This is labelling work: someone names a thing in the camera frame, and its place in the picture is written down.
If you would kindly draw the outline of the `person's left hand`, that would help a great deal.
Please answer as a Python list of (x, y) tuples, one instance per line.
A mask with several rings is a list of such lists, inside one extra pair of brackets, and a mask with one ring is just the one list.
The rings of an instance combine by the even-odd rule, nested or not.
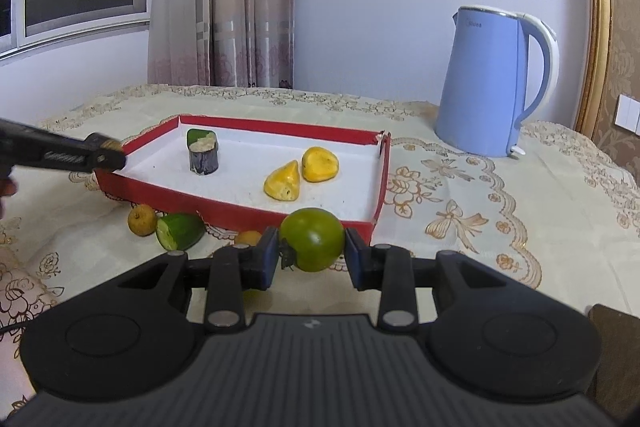
[(4, 201), (15, 195), (16, 192), (17, 185), (11, 178), (4, 178), (0, 180), (0, 217), (3, 217)]

